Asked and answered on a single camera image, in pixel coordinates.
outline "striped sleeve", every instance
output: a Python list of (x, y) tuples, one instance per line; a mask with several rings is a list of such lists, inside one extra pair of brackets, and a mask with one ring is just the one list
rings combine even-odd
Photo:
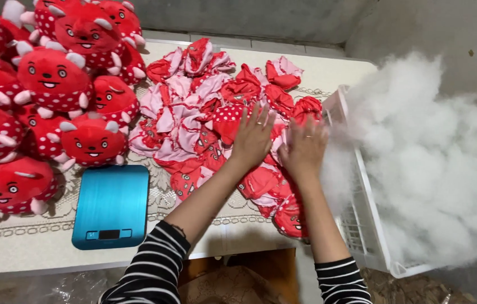
[(324, 304), (371, 304), (353, 257), (315, 265)]
[(177, 284), (190, 244), (161, 221), (139, 246), (124, 276), (104, 292), (101, 304), (179, 304)]

